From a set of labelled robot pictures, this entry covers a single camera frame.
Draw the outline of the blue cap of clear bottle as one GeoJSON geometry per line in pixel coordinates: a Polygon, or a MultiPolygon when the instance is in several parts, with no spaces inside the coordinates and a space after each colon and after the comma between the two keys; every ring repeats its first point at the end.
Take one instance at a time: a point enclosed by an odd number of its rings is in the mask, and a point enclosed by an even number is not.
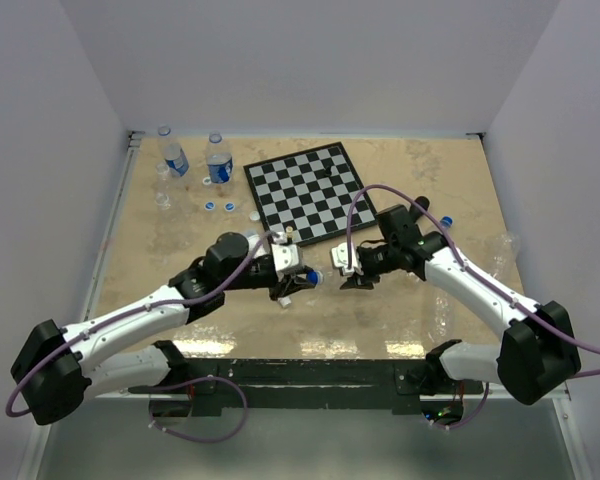
{"type": "Polygon", "coordinates": [[[322,274],[319,271],[311,270],[310,272],[307,273],[306,279],[312,285],[319,285],[322,283],[322,274]]]}

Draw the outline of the clear bottle without label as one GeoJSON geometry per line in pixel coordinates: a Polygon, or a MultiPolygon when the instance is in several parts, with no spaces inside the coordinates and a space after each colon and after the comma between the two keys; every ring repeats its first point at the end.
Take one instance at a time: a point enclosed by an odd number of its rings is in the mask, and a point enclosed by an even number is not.
{"type": "Polygon", "coordinates": [[[323,270],[321,272],[322,275],[322,285],[325,288],[337,288],[339,285],[339,274],[336,271],[326,271],[323,270]]]}

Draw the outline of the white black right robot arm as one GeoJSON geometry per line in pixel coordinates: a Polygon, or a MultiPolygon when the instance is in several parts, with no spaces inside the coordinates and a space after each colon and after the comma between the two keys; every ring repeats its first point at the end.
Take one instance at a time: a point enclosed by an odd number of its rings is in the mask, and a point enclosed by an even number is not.
{"type": "Polygon", "coordinates": [[[566,309],[545,305],[508,288],[452,248],[444,232],[422,233],[418,205],[395,205],[381,211],[383,235],[378,246],[343,242],[331,261],[344,277],[345,289],[373,289],[384,274],[403,270],[440,288],[481,319],[497,345],[449,340],[425,358],[423,385],[449,392],[460,381],[502,385],[518,402],[531,405],[581,370],[566,309]]]}

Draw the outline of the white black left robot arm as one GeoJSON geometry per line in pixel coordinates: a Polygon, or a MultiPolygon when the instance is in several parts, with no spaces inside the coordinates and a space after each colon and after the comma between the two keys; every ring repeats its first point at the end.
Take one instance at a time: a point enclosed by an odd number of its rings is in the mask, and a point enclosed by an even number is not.
{"type": "Polygon", "coordinates": [[[130,387],[180,390],[188,363],[169,341],[127,349],[218,310],[232,290],[267,290],[272,301],[313,289],[319,275],[283,233],[220,235],[201,257],[146,297],[109,314],[59,326],[49,319],[28,335],[10,370],[16,389],[11,418],[30,415],[40,426],[73,413],[84,401],[130,387]],[[17,397],[26,407],[15,410],[17,397]]]}

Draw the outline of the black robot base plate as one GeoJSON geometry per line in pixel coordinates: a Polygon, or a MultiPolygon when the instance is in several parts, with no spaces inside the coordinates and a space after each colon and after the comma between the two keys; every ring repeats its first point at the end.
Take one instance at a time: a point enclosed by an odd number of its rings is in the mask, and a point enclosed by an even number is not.
{"type": "Polygon", "coordinates": [[[384,410],[418,415],[421,399],[457,391],[431,380],[423,360],[189,358],[191,379],[217,376],[238,385],[251,409],[384,410]]]}

